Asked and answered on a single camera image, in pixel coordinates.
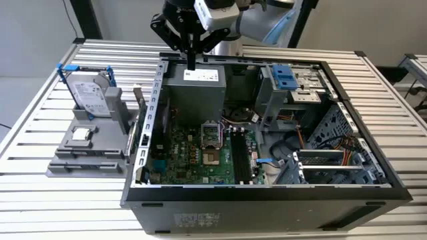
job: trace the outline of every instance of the power cable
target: power cable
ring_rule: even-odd
[[[6,127],[7,129],[12,129],[12,127],[10,127],[8,125],[4,125],[3,123],[0,123],[2,127]]]
[[[407,92],[406,92],[406,94],[405,94],[405,99],[407,99],[407,96],[409,96],[409,94],[410,94],[411,88],[414,87],[415,83],[417,83],[417,79],[415,79],[415,81],[413,82],[413,85],[411,85],[411,87],[409,88],[409,90],[407,90]]]
[[[67,9],[67,4],[66,4],[66,0],[62,0],[62,3],[64,4],[64,8],[66,8],[66,13],[67,13],[67,17],[68,17],[68,21],[70,21],[70,24],[72,26],[72,30],[74,30],[74,33],[75,33],[75,38],[78,38],[78,31],[76,31],[76,28],[75,28],[75,25],[74,25],[74,22],[72,22],[72,19],[70,17],[70,14],[68,14],[68,9]]]

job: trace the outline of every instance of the black wire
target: black wire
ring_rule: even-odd
[[[407,99],[407,96],[409,96],[409,94],[410,94],[411,88],[414,87],[415,83],[417,83],[417,79],[415,79],[415,81],[413,82],[413,85],[411,85],[411,87],[409,88],[409,90],[407,90],[407,92],[406,92],[406,94],[405,94],[405,99]]]
[[[8,125],[4,125],[3,123],[0,123],[2,127],[6,127],[7,129],[12,129],[12,127],[10,127]]]
[[[275,156],[275,148],[279,147],[280,145],[284,145],[292,152],[295,152],[296,150],[299,150],[299,147],[295,147],[292,146],[287,140],[288,138],[294,137],[296,134],[296,131],[287,131],[283,135],[283,138],[280,140],[278,140],[274,144],[271,144],[270,148],[268,148],[268,153],[272,157],[274,160],[279,161],[280,158]]]
[[[316,147],[315,149],[322,149],[322,148],[323,148],[323,145],[324,145],[326,143],[328,143],[328,142],[331,142],[331,141],[334,141],[334,140],[336,140],[336,139],[342,139],[342,138],[344,138],[344,137],[347,137],[347,136],[339,135],[339,136],[334,136],[334,137],[328,138],[327,140],[324,140],[324,141],[318,145],[318,147]]]
[[[275,166],[275,165],[270,164],[270,162],[262,162],[260,164],[267,164],[267,165],[272,166],[275,169],[280,169],[279,166]]]
[[[417,107],[414,107],[415,112],[419,112],[421,110],[427,109],[427,105],[419,105]]]
[[[71,24],[71,26],[72,26],[74,33],[75,33],[75,38],[78,38],[78,31],[76,31],[76,28],[75,28],[75,25],[74,25],[72,19],[70,18],[70,14],[68,14],[68,9],[67,9],[67,5],[66,5],[66,1],[64,1],[64,0],[62,0],[62,3],[64,4],[64,8],[66,8],[66,13],[67,13],[68,21],[70,21],[70,24]]]

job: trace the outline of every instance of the metal table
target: metal table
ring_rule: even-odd
[[[158,55],[168,51],[163,44],[87,40],[71,46],[62,62],[86,67],[111,65],[124,92],[122,99],[130,108],[136,108],[131,87],[142,85],[144,97],[150,97]],[[258,46],[246,46],[243,54],[328,62],[414,201],[350,232],[300,233],[298,236],[287,233],[212,234],[191,238],[427,239],[427,125],[370,60],[351,51]],[[14,237],[20,239],[144,237],[132,212],[120,209],[124,179],[44,176],[74,118],[72,107],[71,94],[54,71],[0,145],[0,233],[19,233]],[[166,235],[164,238],[188,236]]]
[[[406,68],[421,84],[427,87],[427,55],[407,54],[399,67]]]

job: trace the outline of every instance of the gray floor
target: gray floor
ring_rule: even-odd
[[[14,126],[47,78],[0,76],[0,123]],[[0,142],[10,129],[0,126]]]

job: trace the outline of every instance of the cable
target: cable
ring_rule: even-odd
[[[268,148],[268,153],[270,153],[270,156],[272,157],[274,160],[279,161],[280,158],[275,156],[275,153],[274,153],[274,149],[280,145],[283,144],[286,141],[284,140],[279,140],[276,141]]]
[[[275,169],[280,169],[279,166],[275,166],[275,165],[270,164],[268,162],[262,162],[260,164],[267,164],[267,165],[272,166]]]
[[[328,138],[327,140],[324,140],[315,149],[322,149],[323,148],[323,145],[336,139],[340,139],[340,138],[354,138],[354,136],[346,136],[346,135],[340,135],[340,136],[334,136],[331,138]]]
[[[421,110],[426,110],[427,109],[427,105],[419,105],[417,107],[414,107],[415,112],[419,112]]]
[[[302,132],[300,132],[300,128],[299,127],[296,127],[296,133],[298,133],[298,138],[299,138],[300,149],[304,149],[304,141],[303,141],[303,136],[302,136]]]
[[[347,166],[350,166],[350,160],[352,159],[354,152],[351,151],[347,157]]]
[[[346,158],[347,158],[347,149],[344,149],[343,156],[342,156],[342,162],[340,162],[342,166],[346,165]]]
[[[410,94],[411,88],[414,87],[415,83],[417,83],[417,79],[415,79],[415,81],[413,82],[413,85],[411,85],[411,87],[409,88],[409,90],[407,90],[407,92],[406,92],[406,94],[405,94],[405,99],[407,99],[407,96],[409,96],[409,94]]]
[[[72,30],[74,30],[74,33],[75,33],[75,38],[78,38],[78,31],[76,31],[76,28],[75,28],[75,25],[74,25],[74,22],[72,22],[72,19],[70,18],[70,14],[68,14],[68,9],[67,9],[67,4],[66,4],[66,0],[62,0],[62,3],[64,4],[64,8],[66,8],[66,13],[67,13],[67,17],[68,17],[68,21],[70,21],[70,24],[72,26]]]
[[[224,119],[226,122],[230,124],[248,124],[250,123],[250,121],[232,121],[232,120],[227,119],[224,116],[222,116],[222,119]]]
[[[6,127],[7,129],[12,129],[12,127],[10,127],[8,125],[4,125],[3,123],[0,123],[2,127]]]

